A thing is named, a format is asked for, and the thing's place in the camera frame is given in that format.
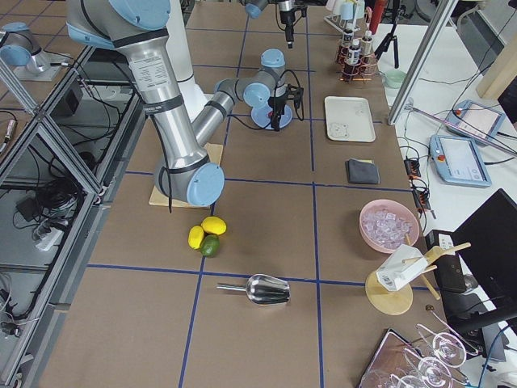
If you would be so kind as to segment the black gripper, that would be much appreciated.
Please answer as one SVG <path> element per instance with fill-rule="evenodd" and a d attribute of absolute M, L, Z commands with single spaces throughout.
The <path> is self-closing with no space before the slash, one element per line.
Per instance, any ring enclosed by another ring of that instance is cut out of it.
<path fill-rule="evenodd" d="M 269 106 L 272 108 L 271 128 L 276 132 L 281 129 L 281 115 L 288 101 L 292 101 L 298 120 L 303 120 L 303 87 L 292 84 L 277 87 L 274 95 L 269 98 Z"/>
<path fill-rule="evenodd" d="M 307 15 L 307 5 L 302 1 L 295 0 L 276 1 L 275 4 L 280 12 L 280 22 L 284 25 L 288 49 L 292 49 L 294 44 L 294 26 L 297 23 L 296 13 L 299 12 L 300 17 L 304 18 Z"/>

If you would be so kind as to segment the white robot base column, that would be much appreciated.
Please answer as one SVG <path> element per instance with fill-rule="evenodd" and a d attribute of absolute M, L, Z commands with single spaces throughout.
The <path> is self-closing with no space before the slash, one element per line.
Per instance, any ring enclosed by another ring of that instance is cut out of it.
<path fill-rule="evenodd" d="M 170 13 L 166 24 L 169 38 L 166 42 L 166 51 L 188 116 L 193 121 L 201 113 L 208 99 L 195 80 L 180 1 L 170 0 L 169 4 Z"/>

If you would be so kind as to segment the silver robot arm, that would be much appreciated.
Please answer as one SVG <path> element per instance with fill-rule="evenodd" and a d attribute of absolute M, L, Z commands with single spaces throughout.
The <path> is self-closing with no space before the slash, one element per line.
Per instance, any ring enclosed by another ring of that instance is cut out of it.
<path fill-rule="evenodd" d="M 244 1 L 245 11 L 252 19 L 257 19 L 270 4 L 275 6 L 277 27 L 284 32 L 288 49 L 292 49 L 295 42 L 295 26 L 302 18 L 307 16 L 308 6 L 302 1 L 295 0 Z"/>
<path fill-rule="evenodd" d="M 285 105 L 303 105 L 304 90 L 285 81 L 283 53 L 270 48 L 250 78 L 218 82 L 210 99 L 195 83 L 181 6 L 177 1 L 69 1 L 72 40 L 125 56 L 161 142 L 163 159 L 154 173 L 158 190 L 171 200 L 209 206 L 221 195 L 225 175 L 204 145 L 238 102 L 280 129 Z"/>

